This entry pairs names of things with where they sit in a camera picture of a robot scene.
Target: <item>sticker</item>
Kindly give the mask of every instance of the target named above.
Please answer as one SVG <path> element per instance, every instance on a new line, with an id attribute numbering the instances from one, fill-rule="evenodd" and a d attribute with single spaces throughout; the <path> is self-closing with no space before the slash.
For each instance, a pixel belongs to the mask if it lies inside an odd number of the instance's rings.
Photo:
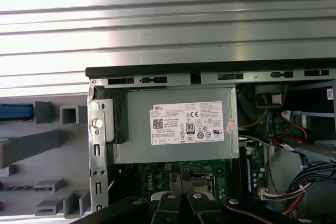
<path id="1" fill-rule="evenodd" d="M 226 128 L 232 132 L 230 120 Z M 152 145 L 224 141 L 222 102 L 154 105 L 150 123 Z"/>
<path id="2" fill-rule="evenodd" d="M 290 147 L 288 144 L 281 144 L 281 146 L 283 148 L 285 148 L 286 150 L 292 152 L 292 151 L 295 151 L 292 147 Z"/>
<path id="3" fill-rule="evenodd" d="M 291 111 L 290 110 L 284 110 L 281 113 L 281 116 L 286 119 L 287 121 L 290 121 L 290 115 L 291 115 Z"/>
<path id="4" fill-rule="evenodd" d="M 272 95 L 272 104 L 282 104 L 282 96 L 281 94 Z"/>
<path id="5" fill-rule="evenodd" d="M 327 89 L 327 99 L 334 100 L 334 94 L 333 94 L 332 89 Z"/>
<path id="6" fill-rule="evenodd" d="M 235 126 L 236 126 L 236 120 L 229 119 L 225 128 L 225 132 L 232 133 L 232 131 L 235 129 Z"/>

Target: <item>red wire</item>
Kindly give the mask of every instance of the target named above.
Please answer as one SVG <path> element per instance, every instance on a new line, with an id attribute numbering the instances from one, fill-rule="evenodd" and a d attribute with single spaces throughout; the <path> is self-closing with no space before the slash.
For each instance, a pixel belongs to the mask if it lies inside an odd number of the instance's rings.
<path id="1" fill-rule="evenodd" d="M 300 203 L 300 201 L 302 201 L 303 197 L 304 197 L 304 194 L 301 194 L 299 197 L 297 197 L 296 200 L 289 207 L 287 207 L 286 209 L 284 209 L 282 211 L 282 213 L 290 212 L 290 211 L 294 210 L 294 208 L 297 207 L 297 205 Z"/>
<path id="2" fill-rule="evenodd" d="M 289 124 L 289 125 L 292 125 L 293 127 L 298 128 L 299 130 L 301 130 L 301 131 L 304 133 L 304 137 L 307 138 L 307 133 L 306 133 L 306 131 L 304 130 L 304 128 L 302 128 L 302 127 L 300 127 L 300 126 L 298 126 L 298 125 L 296 125 L 296 124 L 291 123 L 291 122 L 288 121 L 287 119 L 283 118 L 282 115 L 280 115 L 280 118 L 281 118 L 281 120 L 282 120 L 284 123 L 287 123 L 287 124 Z"/>
<path id="3" fill-rule="evenodd" d="M 277 147 L 281 147 L 277 143 L 278 138 L 288 138 L 288 139 L 292 139 L 292 140 L 295 140 L 295 141 L 301 141 L 302 140 L 299 136 L 278 135 L 278 136 L 276 136 L 272 139 L 272 144 L 277 146 Z"/>

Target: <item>qr code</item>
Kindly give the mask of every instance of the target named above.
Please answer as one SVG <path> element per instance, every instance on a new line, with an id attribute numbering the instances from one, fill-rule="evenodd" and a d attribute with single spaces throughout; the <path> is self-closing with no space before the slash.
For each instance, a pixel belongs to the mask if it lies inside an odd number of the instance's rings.
<path id="1" fill-rule="evenodd" d="M 163 129 L 163 119 L 154 119 L 153 120 L 154 129 Z"/>

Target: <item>yellow wire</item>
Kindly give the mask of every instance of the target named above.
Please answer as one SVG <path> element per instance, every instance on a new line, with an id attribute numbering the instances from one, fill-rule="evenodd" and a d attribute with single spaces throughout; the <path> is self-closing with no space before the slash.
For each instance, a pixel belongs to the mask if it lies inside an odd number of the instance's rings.
<path id="1" fill-rule="evenodd" d="M 264 94 L 262 95 L 262 98 L 265 102 L 265 105 L 267 105 L 267 98 Z M 239 128 L 248 128 L 248 127 L 251 127 L 251 126 L 254 126 L 254 125 L 260 123 L 267 116 L 267 112 L 268 112 L 268 110 L 264 109 L 264 112 L 261 114 L 261 116 L 255 122 L 253 122 L 251 124 L 239 126 Z"/>

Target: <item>white connector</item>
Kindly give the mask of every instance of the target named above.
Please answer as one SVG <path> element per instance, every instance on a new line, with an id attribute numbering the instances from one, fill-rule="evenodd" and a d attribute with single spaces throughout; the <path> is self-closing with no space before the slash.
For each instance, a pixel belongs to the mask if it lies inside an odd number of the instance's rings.
<path id="1" fill-rule="evenodd" d="M 264 193 L 268 193 L 268 189 L 264 186 L 259 186 L 257 188 L 257 196 L 260 200 L 268 200 L 267 198 L 265 198 Z"/>

